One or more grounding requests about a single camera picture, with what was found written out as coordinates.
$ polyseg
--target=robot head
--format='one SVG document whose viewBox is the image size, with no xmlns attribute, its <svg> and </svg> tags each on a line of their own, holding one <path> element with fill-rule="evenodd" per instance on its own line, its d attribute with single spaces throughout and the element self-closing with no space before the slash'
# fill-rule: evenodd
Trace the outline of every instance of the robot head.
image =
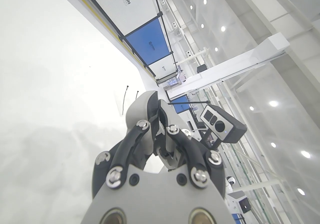
<svg viewBox="0 0 320 224">
<path fill-rule="evenodd" d="M 231 186 L 236 182 L 234 177 L 232 177 L 232 176 L 228 176 L 226 179 Z"/>
</svg>

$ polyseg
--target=overhead structure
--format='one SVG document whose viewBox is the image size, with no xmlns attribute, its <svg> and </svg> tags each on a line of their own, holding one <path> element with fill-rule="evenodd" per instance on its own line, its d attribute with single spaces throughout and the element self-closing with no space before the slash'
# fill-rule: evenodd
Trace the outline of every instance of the overhead structure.
<svg viewBox="0 0 320 224">
<path fill-rule="evenodd" d="M 158 84 L 177 74 L 158 0 L 90 1 L 112 25 L 119 39 L 153 74 Z"/>
</svg>

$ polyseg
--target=camera lens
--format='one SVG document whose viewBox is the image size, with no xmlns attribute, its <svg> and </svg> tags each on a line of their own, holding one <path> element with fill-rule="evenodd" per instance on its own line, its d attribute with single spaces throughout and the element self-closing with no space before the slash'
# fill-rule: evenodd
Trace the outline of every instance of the camera lens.
<svg viewBox="0 0 320 224">
<path fill-rule="evenodd" d="M 223 132 L 225 129 L 225 125 L 222 120 L 218 120 L 216 122 L 216 124 L 214 125 L 214 127 L 216 128 L 217 132 L 219 132 L 219 133 Z"/>
<path fill-rule="evenodd" d="M 189 224 L 215 224 L 215 221 L 205 209 L 195 209 L 191 213 Z"/>
<path fill-rule="evenodd" d="M 210 120 L 210 124 L 213 125 L 217 121 L 217 116 L 213 116 L 212 119 Z"/>
<path fill-rule="evenodd" d="M 101 224 L 126 224 L 126 218 L 120 209 L 115 208 L 103 217 Z"/>
<path fill-rule="evenodd" d="M 204 118 L 209 121 L 211 119 L 211 117 L 213 116 L 213 114 L 210 111 L 206 111 L 206 113 L 204 114 Z"/>
</svg>

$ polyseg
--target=circular hole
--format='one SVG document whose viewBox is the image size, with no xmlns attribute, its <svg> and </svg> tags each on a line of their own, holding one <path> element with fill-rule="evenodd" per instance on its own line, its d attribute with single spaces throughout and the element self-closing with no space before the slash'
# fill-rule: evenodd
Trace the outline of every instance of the circular hole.
<svg viewBox="0 0 320 224">
<path fill-rule="evenodd" d="M 216 128 L 217 132 L 222 133 L 225 129 L 224 122 L 222 120 L 218 120 L 216 124 L 214 125 Z"/>
<path fill-rule="evenodd" d="M 126 224 L 125 214 L 120 209 L 111 209 L 100 222 L 101 224 Z"/>
<path fill-rule="evenodd" d="M 215 221 L 205 209 L 195 209 L 190 215 L 189 224 L 215 224 Z"/>
<path fill-rule="evenodd" d="M 135 185 L 137 185 L 139 183 L 139 180 L 140 180 L 139 175 L 138 174 L 133 174 L 133 175 L 130 176 L 129 184 L 131 186 L 135 186 Z"/>
<path fill-rule="evenodd" d="M 184 174 L 178 174 L 177 183 L 181 186 L 185 186 L 187 183 L 187 177 Z"/>
</svg>

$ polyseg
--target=silver screw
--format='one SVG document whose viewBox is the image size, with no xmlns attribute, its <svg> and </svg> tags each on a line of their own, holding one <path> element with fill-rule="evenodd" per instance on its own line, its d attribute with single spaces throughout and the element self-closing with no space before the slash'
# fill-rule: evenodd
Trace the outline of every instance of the silver screw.
<svg viewBox="0 0 320 224">
<path fill-rule="evenodd" d="M 181 131 L 191 140 L 191 132 L 188 129 L 181 129 Z"/>
<path fill-rule="evenodd" d="M 202 183 L 204 183 L 207 180 L 207 176 L 205 172 L 202 170 L 197 170 L 194 175 L 195 175 L 195 179 L 197 179 L 198 181 L 201 181 Z"/>
<path fill-rule="evenodd" d="M 121 171 L 123 170 L 122 167 L 116 166 L 113 167 L 106 175 L 105 182 L 106 185 L 110 188 L 116 188 L 121 184 Z"/>
<path fill-rule="evenodd" d="M 110 179 L 109 181 L 113 184 L 114 182 L 118 181 L 120 179 L 121 173 L 114 170 L 110 174 Z"/>
<path fill-rule="evenodd" d="M 167 127 L 167 132 L 169 134 L 175 135 L 179 133 L 179 127 L 177 125 L 170 125 L 169 127 Z"/>
<path fill-rule="evenodd" d="M 211 150 L 210 152 L 211 152 L 211 156 L 208 158 L 208 161 L 213 165 L 216 165 L 216 166 L 220 165 L 222 163 L 221 155 L 218 152 L 213 150 Z"/>
<path fill-rule="evenodd" d="M 104 151 L 102 153 L 99 153 L 97 158 L 96 158 L 96 165 L 99 165 L 100 163 L 102 163 L 103 161 L 109 161 L 110 160 L 110 153 L 107 151 Z"/>
<path fill-rule="evenodd" d="M 137 126 L 142 128 L 142 130 L 144 131 L 149 127 L 149 123 L 145 119 L 142 119 L 137 122 Z"/>
</svg>

